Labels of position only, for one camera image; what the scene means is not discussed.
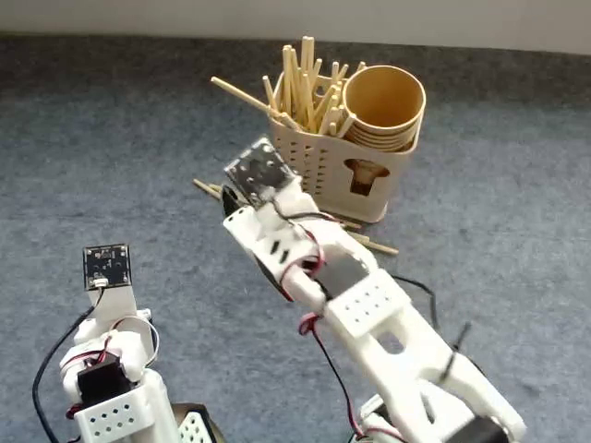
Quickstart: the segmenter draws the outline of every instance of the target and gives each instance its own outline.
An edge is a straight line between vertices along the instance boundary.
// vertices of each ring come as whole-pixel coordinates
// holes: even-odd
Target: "perforated plastic panel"
[[[140,386],[74,416],[86,443],[110,443],[154,424],[145,387]]]
[[[212,443],[200,413],[188,413],[183,423],[178,427],[183,443]]]
[[[379,269],[330,301],[326,317],[332,317],[353,338],[358,338],[371,332],[406,303],[410,303],[408,295],[388,272]]]

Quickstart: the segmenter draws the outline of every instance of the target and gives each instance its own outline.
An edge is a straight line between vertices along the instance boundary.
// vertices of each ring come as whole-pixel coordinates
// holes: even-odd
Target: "red wire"
[[[95,355],[96,353],[100,354],[102,351],[87,351],[85,353],[79,353],[78,355],[74,355],[72,358],[70,358],[67,362],[65,362],[62,367],[66,367],[67,365],[69,365],[70,363],[72,363],[75,360],[78,360],[79,358],[85,358],[85,357],[90,357],[91,355]]]
[[[318,252],[318,254],[316,256],[306,256],[306,257],[302,258],[302,259],[306,259],[306,258],[313,257],[313,258],[316,259],[316,264],[315,264],[314,268],[311,269],[308,272],[308,276],[313,277],[320,270],[320,268],[322,267],[322,265],[324,265],[324,251],[322,250],[322,246],[320,245],[320,243],[319,243],[318,239],[316,238],[316,236],[311,231],[309,231],[308,229],[304,228],[303,226],[302,226],[302,229],[304,229],[304,232],[306,233],[306,235],[314,242],[314,245],[316,245],[316,250]],[[285,275],[287,274],[287,271],[289,269],[291,269],[294,265],[299,264],[302,259],[298,259],[298,260],[295,260],[292,263],[290,263],[285,268],[285,270],[283,271],[283,274],[282,274],[281,278],[279,279],[279,286],[282,289],[283,296],[288,301],[290,301],[290,302],[293,302],[294,299],[284,289],[284,287],[283,287],[283,280],[285,278]],[[330,367],[332,369],[332,372],[334,373],[334,375],[336,376],[339,384],[341,385],[341,389],[343,390],[344,398],[345,398],[346,403],[347,403],[347,417],[349,419],[349,424],[351,425],[351,428],[355,432],[357,438],[365,437],[366,434],[363,432],[363,430],[361,429],[361,426],[359,426],[359,424],[357,423],[357,421],[355,419],[355,413],[354,413],[353,403],[351,402],[351,398],[349,397],[349,392],[347,391],[347,388],[344,385],[344,382],[341,379],[341,376],[339,375],[339,372],[337,371],[336,367],[334,366],[334,363],[332,362],[332,359],[329,356],[329,353],[326,350],[326,347],[324,346],[324,343],[322,342],[322,339],[320,338],[320,336],[318,335],[318,332],[316,331],[316,322],[318,320],[320,320],[320,319],[321,319],[321,316],[319,316],[319,315],[317,315],[315,313],[309,313],[309,314],[304,315],[302,317],[302,319],[300,320],[299,327],[298,327],[297,331],[302,336],[308,334],[309,332],[312,332],[312,335],[314,336],[314,339],[316,340],[316,343],[318,344],[318,346],[322,350],[322,353],[326,357],[326,360],[329,363],[329,365],[330,365]],[[403,437],[400,435],[400,433],[391,431],[389,429],[382,429],[380,427],[370,427],[370,428],[368,428],[367,432],[380,432],[380,433],[385,434],[387,436],[398,438],[403,443],[406,443],[405,440],[403,439]]]
[[[403,436],[399,432],[394,432],[394,431],[391,431],[390,429],[383,429],[381,427],[369,427],[368,429],[366,429],[366,432],[367,433],[373,432],[373,433],[385,434],[386,436],[397,438],[400,441],[402,441],[403,443],[406,443],[406,440],[403,439]]]
[[[111,341],[111,336],[109,335],[106,340],[104,341],[103,350],[101,351],[101,355],[99,355],[99,359],[97,363],[102,363],[107,356],[107,346],[109,345],[109,341]]]

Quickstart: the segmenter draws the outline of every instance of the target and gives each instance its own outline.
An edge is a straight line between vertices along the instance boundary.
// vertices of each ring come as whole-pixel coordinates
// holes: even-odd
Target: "wall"
[[[588,0],[0,0],[0,30],[389,42],[591,54]]]

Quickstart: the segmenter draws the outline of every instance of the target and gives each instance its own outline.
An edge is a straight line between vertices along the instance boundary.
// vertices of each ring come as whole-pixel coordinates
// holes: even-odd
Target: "chopstick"
[[[314,37],[302,38],[299,63],[296,48],[289,44],[283,47],[283,74],[276,85],[273,87],[269,76],[262,77],[268,104],[217,77],[212,77],[211,82],[295,131],[342,138],[355,122],[355,118],[345,116],[342,111],[349,65],[333,61],[330,78],[321,77],[322,59],[315,58],[315,43]],[[365,62],[359,62],[357,70],[365,66]],[[322,97],[319,85],[324,89]]]
[[[289,45],[285,45],[282,50],[283,54],[283,110],[288,115],[292,114],[292,93],[291,93],[291,49]]]
[[[210,196],[217,198],[218,200],[220,200],[222,198],[222,193],[221,191],[216,191],[214,189],[211,189],[210,186],[205,185],[203,182],[201,182],[200,180],[198,180],[197,178],[193,179],[193,185],[195,185],[196,187],[198,187],[199,189],[207,192]]]
[[[298,125],[294,119],[292,119],[287,113],[279,113],[270,107],[270,105],[261,102],[260,100],[255,99],[252,95],[245,93],[243,90],[240,90],[234,85],[231,85],[227,81],[223,81],[220,78],[212,77],[211,83],[216,86],[219,86],[223,90],[230,92],[232,95],[238,97],[239,99],[244,100],[248,104],[254,106],[255,108],[259,109],[260,111],[269,114],[273,118],[276,118],[284,125],[291,127],[295,131],[301,131],[302,128]]]
[[[277,102],[275,101],[275,96],[273,95],[273,88],[271,87],[269,76],[262,76],[262,84],[265,87],[265,93],[267,94],[267,100],[269,101],[271,109],[278,111]]]
[[[390,247],[390,246],[381,245],[379,243],[372,242],[369,239],[369,237],[366,236],[366,235],[362,235],[360,233],[351,233],[351,232],[348,232],[348,231],[347,231],[347,233],[349,235],[351,235],[353,238],[355,238],[358,243],[360,243],[361,245],[365,246],[368,249],[374,249],[376,251],[380,251],[380,252],[383,252],[385,254],[389,254],[391,256],[397,256],[399,254],[399,252],[400,252],[395,247]]]
[[[343,138],[347,131],[351,128],[351,125],[356,120],[357,116],[355,114],[347,115],[347,118],[344,119],[343,124],[341,125],[341,129],[337,133],[336,137]]]

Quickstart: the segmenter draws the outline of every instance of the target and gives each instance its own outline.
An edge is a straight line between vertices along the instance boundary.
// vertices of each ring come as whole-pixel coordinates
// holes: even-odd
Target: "black wire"
[[[328,222],[336,222],[336,219],[329,214],[325,214],[324,212],[298,212],[296,214],[284,214],[281,209],[279,208],[279,205],[277,204],[277,201],[272,200],[271,201],[273,207],[275,208],[275,212],[277,212],[277,215],[279,215],[279,217],[283,220],[285,220],[286,222],[292,221],[292,220],[298,220],[298,219],[323,219],[326,220]]]
[[[420,281],[409,279],[407,277],[403,277],[402,275],[397,275],[397,274],[390,274],[390,275],[395,280],[405,281],[406,283],[413,284],[417,288],[420,288],[423,291],[425,291],[425,293],[427,293],[427,295],[429,297],[429,308],[431,311],[431,324],[433,325],[434,330],[439,331],[440,330],[440,322],[438,320],[438,315],[437,315],[437,296],[435,295],[435,292],[432,291],[431,289],[429,289],[429,287],[426,284],[421,283]]]
[[[441,377],[438,381],[439,385],[441,383],[443,383],[447,379],[447,377],[450,376],[450,372],[452,372],[453,362],[455,362],[455,355],[457,355],[460,352],[460,348],[462,347],[462,342],[464,341],[465,336],[468,334],[468,332],[470,331],[471,328],[472,328],[472,323],[470,323],[469,321],[466,321],[464,323],[464,327],[460,331],[460,335],[458,335],[458,338],[455,339],[454,343],[452,343],[452,355],[450,356],[450,359],[448,360],[447,365],[445,366],[445,369],[443,370],[443,373],[441,374]]]
[[[47,366],[49,365],[50,360],[54,356],[55,352],[59,349],[59,347],[62,344],[64,344],[64,341],[66,341],[66,339],[72,334],[72,332],[74,332],[74,330],[76,330],[76,328],[78,326],[80,326],[80,324],[84,320],[86,320],[90,314],[92,314],[92,312],[94,311],[94,308],[99,305],[99,303],[101,302],[101,299],[103,298],[103,294],[104,294],[104,289],[101,289],[101,294],[99,295],[99,298],[96,301],[96,305],[89,307],[85,312],[83,312],[80,315],[80,317],[78,317],[76,319],[76,321],[72,324],[72,326],[70,326],[67,329],[66,333],[59,338],[59,340],[54,344],[54,346],[52,346],[52,348],[49,350],[49,353],[47,353],[47,355],[45,355],[45,358],[43,358],[43,361],[41,362],[41,365],[39,366],[39,369],[37,370],[37,375],[35,376],[35,379],[33,380],[32,397],[33,397],[33,405],[35,407],[35,412],[39,416],[39,421],[41,422],[41,426],[43,427],[43,430],[45,431],[47,438],[49,438],[49,441],[51,441],[52,443],[60,443],[60,441],[57,439],[57,437],[55,436],[54,430],[49,425],[49,422],[47,421],[47,417],[45,416],[45,413],[43,412],[43,407],[41,406],[41,401],[39,400],[39,385],[41,384],[43,373],[45,372],[45,369],[47,369]]]

